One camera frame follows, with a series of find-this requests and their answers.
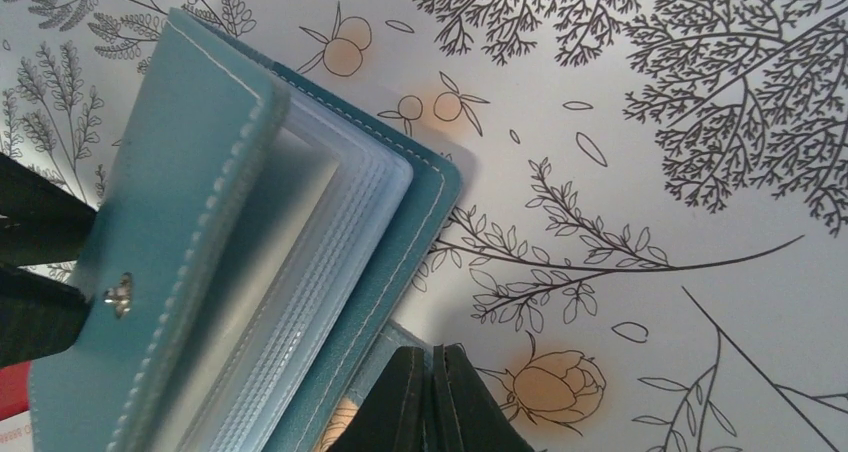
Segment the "blue leather card holder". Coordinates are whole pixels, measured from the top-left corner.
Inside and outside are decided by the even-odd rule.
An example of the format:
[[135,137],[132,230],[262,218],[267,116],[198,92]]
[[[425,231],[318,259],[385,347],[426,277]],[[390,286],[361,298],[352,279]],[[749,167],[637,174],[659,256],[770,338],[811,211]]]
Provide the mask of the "blue leather card holder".
[[315,451],[462,187],[456,166],[172,9],[29,376],[38,451]]

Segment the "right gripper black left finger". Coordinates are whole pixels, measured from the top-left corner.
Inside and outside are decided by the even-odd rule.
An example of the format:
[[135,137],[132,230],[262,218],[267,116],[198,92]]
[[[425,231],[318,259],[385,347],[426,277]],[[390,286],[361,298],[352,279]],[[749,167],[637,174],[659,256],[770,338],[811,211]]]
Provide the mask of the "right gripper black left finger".
[[424,351],[395,350],[350,425],[330,452],[417,452],[422,449]]

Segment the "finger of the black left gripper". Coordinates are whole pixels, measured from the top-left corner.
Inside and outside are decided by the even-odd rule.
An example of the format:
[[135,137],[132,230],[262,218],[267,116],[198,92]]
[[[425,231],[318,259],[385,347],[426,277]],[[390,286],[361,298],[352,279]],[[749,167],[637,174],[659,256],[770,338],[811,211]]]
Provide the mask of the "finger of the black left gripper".
[[78,289],[1,266],[1,365],[58,354],[78,339],[92,304]]
[[6,155],[1,156],[1,262],[76,260],[97,211]]

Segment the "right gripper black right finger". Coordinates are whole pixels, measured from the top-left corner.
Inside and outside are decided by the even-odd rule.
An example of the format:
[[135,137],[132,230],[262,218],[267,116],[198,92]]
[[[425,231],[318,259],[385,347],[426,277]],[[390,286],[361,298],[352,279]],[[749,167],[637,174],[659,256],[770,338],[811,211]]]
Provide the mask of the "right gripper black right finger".
[[431,444],[437,451],[531,451],[459,344],[438,345],[432,363]]

